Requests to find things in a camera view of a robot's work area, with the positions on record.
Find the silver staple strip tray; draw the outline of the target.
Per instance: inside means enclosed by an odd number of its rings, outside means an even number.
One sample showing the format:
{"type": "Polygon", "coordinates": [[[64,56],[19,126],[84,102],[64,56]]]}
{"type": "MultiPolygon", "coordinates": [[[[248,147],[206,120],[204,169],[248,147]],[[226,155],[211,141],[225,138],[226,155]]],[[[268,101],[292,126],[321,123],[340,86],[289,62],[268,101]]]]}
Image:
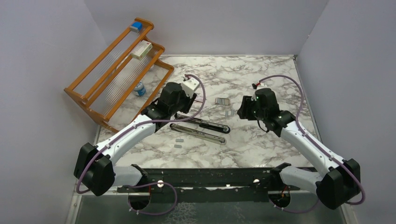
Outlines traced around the silver staple strip tray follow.
{"type": "Polygon", "coordinates": [[[215,104],[228,106],[231,104],[231,102],[228,98],[215,98],[215,104]]]}

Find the black stapler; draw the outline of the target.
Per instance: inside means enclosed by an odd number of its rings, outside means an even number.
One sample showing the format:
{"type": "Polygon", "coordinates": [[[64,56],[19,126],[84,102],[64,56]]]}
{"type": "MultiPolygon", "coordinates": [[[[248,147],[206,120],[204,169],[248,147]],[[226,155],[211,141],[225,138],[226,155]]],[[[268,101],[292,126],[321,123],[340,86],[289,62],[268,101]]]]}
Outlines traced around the black stapler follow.
{"type": "MultiPolygon", "coordinates": [[[[219,133],[227,134],[227,133],[230,133],[230,131],[231,131],[231,128],[229,126],[226,126],[223,124],[218,124],[218,123],[213,123],[213,122],[203,120],[203,119],[191,118],[191,119],[187,120],[186,122],[192,123],[192,124],[197,124],[201,128],[212,130],[212,131],[219,132],[219,133]]],[[[170,125],[170,128],[174,131],[179,131],[179,132],[188,133],[188,134],[201,134],[202,133],[202,132],[199,132],[198,130],[190,129],[190,128],[180,126],[180,125],[176,125],[174,123],[172,123],[170,125]]]]}

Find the red white staple box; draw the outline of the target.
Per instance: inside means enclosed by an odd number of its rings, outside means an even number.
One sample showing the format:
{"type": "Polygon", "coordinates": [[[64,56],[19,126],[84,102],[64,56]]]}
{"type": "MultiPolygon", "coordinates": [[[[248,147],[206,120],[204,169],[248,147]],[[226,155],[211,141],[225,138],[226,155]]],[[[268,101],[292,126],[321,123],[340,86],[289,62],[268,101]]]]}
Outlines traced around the red white staple box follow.
{"type": "Polygon", "coordinates": [[[196,97],[195,100],[196,102],[203,102],[204,98],[203,97],[196,97]]]}

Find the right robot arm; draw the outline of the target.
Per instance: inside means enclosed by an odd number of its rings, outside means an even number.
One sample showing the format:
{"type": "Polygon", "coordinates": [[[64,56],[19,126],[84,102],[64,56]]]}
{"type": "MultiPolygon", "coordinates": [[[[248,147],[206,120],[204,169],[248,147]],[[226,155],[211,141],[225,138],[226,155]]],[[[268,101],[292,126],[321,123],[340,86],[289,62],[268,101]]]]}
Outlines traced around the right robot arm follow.
{"type": "Polygon", "coordinates": [[[281,190],[292,185],[317,196],[329,209],[336,209],[358,194],[361,186],[360,165],[354,159],[345,160],[314,138],[291,112],[280,110],[275,93],[270,88],[256,90],[243,96],[237,111],[240,119],[262,122],[266,132],[290,143],[316,169],[303,170],[283,163],[271,170],[269,183],[281,190]]]}

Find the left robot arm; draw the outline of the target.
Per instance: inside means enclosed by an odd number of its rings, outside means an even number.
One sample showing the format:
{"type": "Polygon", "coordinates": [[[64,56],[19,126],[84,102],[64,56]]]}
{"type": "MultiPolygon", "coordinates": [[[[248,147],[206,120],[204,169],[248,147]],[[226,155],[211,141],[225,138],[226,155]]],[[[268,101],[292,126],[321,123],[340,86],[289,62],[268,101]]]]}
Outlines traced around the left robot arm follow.
{"type": "Polygon", "coordinates": [[[134,191],[146,188],[147,179],[137,165],[117,167],[117,161],[137,143],[156,133],[178,112],[188,113],[203,84],[196,78],[169,82],[160,96],[146,106],[125,128],[96,145],[84,144],[74,168],[76,192],[101,196],[113,186],[129,185],[134,191]]]}

